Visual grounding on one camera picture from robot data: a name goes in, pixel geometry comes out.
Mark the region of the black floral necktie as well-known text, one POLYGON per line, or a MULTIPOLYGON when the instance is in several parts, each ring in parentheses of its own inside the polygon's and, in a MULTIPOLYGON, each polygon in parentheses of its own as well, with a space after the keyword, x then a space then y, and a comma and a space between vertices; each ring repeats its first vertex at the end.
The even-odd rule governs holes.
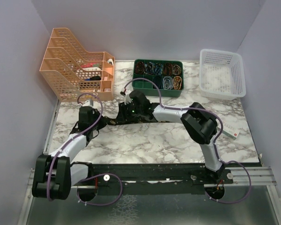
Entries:
POLYGON ((124 120, 124 119, 112 119, 107 116, 104 117, 106 124, 111 126, 120 126, 120 125, 129 125, 129 124, 141 124, 141 123, 171 123, 171 121, 157 121, 155 118, 149 120, 148 118, 143 117, 133 117, 131 120, 124 120))

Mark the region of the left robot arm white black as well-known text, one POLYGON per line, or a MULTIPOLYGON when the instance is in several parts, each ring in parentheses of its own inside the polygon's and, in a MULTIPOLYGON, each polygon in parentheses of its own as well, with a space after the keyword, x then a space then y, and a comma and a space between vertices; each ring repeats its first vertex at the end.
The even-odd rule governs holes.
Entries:
POLYGON ((50 155, 41 154, 36 160, 32 195, 49 201, 67 199, 75 184, 71 162, 94 138, 94 131, 106 126, 103 111, 91 106, 79 108, 79 119, 65 143, 50 155))

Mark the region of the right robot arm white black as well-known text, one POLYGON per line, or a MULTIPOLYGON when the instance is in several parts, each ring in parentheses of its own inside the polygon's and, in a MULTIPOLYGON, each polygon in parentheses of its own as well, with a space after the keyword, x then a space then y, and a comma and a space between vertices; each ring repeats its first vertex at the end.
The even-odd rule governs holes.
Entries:
POLYGON ((186 109, 151 103, 144 93, 123 89, 124 102, 118 105, 116 125, 137 123, 181 123, 190 138, 201 147, 206 167, 206 179, 217 183, 223 177, 224 165, 219 161, 214 145, 217 135, 216 116, 195 102, 186 109))

